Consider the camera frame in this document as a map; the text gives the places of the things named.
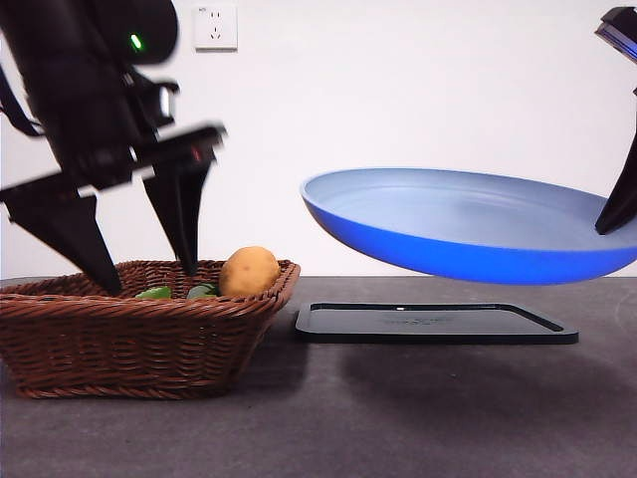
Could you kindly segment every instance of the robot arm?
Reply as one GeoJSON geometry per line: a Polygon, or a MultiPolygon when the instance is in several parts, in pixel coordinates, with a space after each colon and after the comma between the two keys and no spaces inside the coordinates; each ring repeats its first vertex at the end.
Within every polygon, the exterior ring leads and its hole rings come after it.
{"type": "Polygon", "coordinates": [[[197,264],[201,189],[223,126],[208,125],[167,140],[178,91],[154,83],[134,65],[172,53],[177,17],[170,0],[20,0],[0,3],[0,28],[22,76],[41,131],[15,101],[4,75],[0,100],[11,124],[43,135],[61,171],[0,191],[12,222],[47,243],[108,292],[120,282],[95,220],[97,190],[131,181],[152,166],[146,193],[187,274],[197,264]]]}

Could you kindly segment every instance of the green indicator light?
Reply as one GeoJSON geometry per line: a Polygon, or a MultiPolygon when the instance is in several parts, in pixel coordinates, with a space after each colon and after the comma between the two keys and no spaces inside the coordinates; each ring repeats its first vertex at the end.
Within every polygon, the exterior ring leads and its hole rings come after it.
{"type": "Polygon", "coordinates": [[[130,44],[136,52],[141,52],[143,50],[143,43],[141,43],[141,39],[134,33],[130,35],[130,44]]]}

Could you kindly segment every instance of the green pepper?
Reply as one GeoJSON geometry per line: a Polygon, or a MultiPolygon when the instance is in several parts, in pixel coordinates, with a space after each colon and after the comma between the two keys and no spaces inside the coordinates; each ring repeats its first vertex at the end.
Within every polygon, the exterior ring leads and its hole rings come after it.
{"type": "Polygon", "coordinates": [[[153,287],[135,296],[138,299],[170,299],[172,291],[167,286],[153,287]]]}

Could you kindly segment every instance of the basket rim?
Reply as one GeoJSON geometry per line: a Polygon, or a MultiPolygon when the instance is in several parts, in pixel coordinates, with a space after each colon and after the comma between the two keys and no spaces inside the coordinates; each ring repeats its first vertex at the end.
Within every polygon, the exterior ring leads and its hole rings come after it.
{"type": "MultiPolygon", "coordinates": [[[[225,261],[217,261],[217,260],[201,260],[200,262],[210,262],[210,263],[224,263],[225,261]]],[[[65,280],[73,280],[79,277],[86,277],[84,273],[63,275],[59,277],[43,279],[41,281],[28,282],[19,285],[7,286],[0,289],[0,302],[5,301],[21,301],[21,302],[33,302],[33,303],[42,303],[47,304],[53,301],[55,302],[87,302],[96,305],[105,305],[105,306],[114,306],[114,305],[123,305],[127,306],[138,305],[141,308],[145,309],[149,308],[173,308],[174,306],[181,307],[193,307],[196,306],[197,309],[212,309],[216,308],[219,305],[230,305],[230,304],[244,304],[247,302],[256,303],[256,302],[268,302],[273,298],[276,298],[285,288],[286,284],[289,282],[291,276],[300,273],[300,266],[295,264],[294,262],[288,259],[278,260],[279,264],[282,266],[281,274],[275,281],[272,287],[269,289],[251,296],[217,296],[213,298],[209,298],[206,300],[193,300],[193,299],[148,299],[148,298],[136,298],[136,297],[113,297],[108,295],[87,295],[87,296],[78,296],[78,295],[67,295],[67,294],[21,294],[16,292],[10,292],[12,290],[18,289],[21,286],[43,286],[50,285],[56,282],[61,282],[65,280]]],[[[159,261],[159,260],[134,260],[134,261],[125,261],[115,264],[117,268],[121,268],[124,266],[131,266],[136,264],[147,264],[147,265],[174,265],[179,264],[179,261],[159,261]]]]}

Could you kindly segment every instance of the green vegetable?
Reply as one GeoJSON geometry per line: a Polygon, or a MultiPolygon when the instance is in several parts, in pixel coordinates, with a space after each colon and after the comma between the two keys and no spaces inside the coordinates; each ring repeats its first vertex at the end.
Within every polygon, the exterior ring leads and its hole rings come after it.
{"type": "Polygon", "coordinates": [[[186,299],[195,299],[197,297],[217,297],[219,290],[217,286],[210,283],[199,284],[188,291],[186,299]]]}
{"type": "Polygon", "coordinates": [[[170,299],[172,297],[172,291],[167,286],[153,287],[140,292],[135,296],[138,299],[170,299]]]}

